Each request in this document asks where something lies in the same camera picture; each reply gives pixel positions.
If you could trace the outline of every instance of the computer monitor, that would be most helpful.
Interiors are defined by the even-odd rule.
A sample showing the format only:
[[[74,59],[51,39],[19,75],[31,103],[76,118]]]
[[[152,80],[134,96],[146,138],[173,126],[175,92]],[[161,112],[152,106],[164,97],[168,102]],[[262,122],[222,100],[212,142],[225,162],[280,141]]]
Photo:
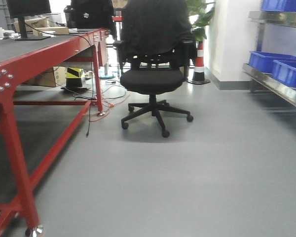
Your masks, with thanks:
[[[7,0],[11,18],[18,18],[21,38],[18,40],[43,40],[49,36],[28,36],[26,32],[25,16],[51,13],[49,0]]]

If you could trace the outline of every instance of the white wall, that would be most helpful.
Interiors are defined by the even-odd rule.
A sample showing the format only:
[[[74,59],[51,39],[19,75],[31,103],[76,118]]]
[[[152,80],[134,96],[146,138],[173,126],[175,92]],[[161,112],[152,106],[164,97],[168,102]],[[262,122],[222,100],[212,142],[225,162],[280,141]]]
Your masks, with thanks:
[[[71,0],[49,0],[50,8],[53,13],[61,13],[63,23],[66,22],[64,9],[71,4]]]
[[[259,0],[216,0],[207,67],[219,81],[250,80],[242,65],[256,47],[258,25],[249,22],[248,16],[259,9]]]
[[[260,11],[262,0],[216,0],[209,27],[207,67],[219,81],[251,80],[243,70],[256,49],[258,23],[248,18]],[[262,51],[296,56],[296,28],[266,25]]]

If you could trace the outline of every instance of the green leaves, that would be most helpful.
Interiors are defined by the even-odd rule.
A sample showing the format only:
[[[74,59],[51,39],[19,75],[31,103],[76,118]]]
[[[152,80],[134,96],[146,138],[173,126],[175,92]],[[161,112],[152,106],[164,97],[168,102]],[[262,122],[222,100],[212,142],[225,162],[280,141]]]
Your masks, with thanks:
[[[197,15],[196,21],[192,24],[193,34],[195,40],[201,41],[203,38],[207,38],[205,34],[205,26],[210,24],[210,20],[213,18],[215,13],[215,6],[206,12],[206,8],[210,4],[215,2],[202,2],[202,0],[186,0],[189,16]]]

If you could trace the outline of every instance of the black office chair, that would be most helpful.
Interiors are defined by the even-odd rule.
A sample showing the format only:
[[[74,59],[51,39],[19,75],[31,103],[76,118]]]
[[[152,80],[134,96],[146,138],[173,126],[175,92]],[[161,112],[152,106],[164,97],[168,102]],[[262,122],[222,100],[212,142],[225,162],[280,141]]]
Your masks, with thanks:
[[[191,55],[196,57],[186,2],[130,0],[122,10],[122,17],[122,41],[113,44],[122,72],[120,83],[129,91],[149,95],[148,103],[128,104],[130,115],[121,120],[122,128],[128,128],[126,121],[151,112],[161,125],[162,136],[168,137],[170,133],[159,111],[186,114],[187,121],[193,121],[190,111],[171,107],[166,100],[156,100],[156,95],[174,91],[182,85],[189,58]],[[125,62],[131,64],[131,69],[123,73]],[[180,66],[185,67],[185,75]]]
[[[190,40],[185,40],[182,44],[185,44],[185,48],[193,43]],[[114,45],[119,52],[123,50],[123,42],[115,42]],[[193,121],[193,116],[190,111],[171,107],[166,100],[157,102],[156,95],[171,92],[180,87],[185,81],[186,74],[184,75],[176,62],[176,50],[172,50],[167,53],[158,55],[132,55],[127,58],[119,57],[119,63],[122,71],[120,83],[127,90],[134,91],[140,94],[149,95],[148,103],[129,103],[128,110],[130,115],[121,120],[122,128],[127,129],[128,123],[126,121],[138,117],[147,112],[151,112],[151,115],[158,119],[158,122],[162,128],[162,136],[168,137],[170,132],[166,130],[162,117],[159,111],[168,111],[180,114],[186,114],[186,120]],[[123,73],[123,62],[129,62],[131,69]]]

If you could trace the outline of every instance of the black jacket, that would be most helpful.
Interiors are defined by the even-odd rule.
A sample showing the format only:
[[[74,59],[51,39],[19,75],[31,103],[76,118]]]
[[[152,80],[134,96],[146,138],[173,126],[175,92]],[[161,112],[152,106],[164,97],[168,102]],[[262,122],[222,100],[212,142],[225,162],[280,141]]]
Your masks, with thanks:
[[[72,0],[74,21],[77,28],[109,28],[115,36],[116,28],[112,20],[114,15],[111,0]]]
[[[182,39],[194,40],[185,0],[129,0],[122,9],[127,54],[159,54]],[[196,57],[196,47],[191,49]]]

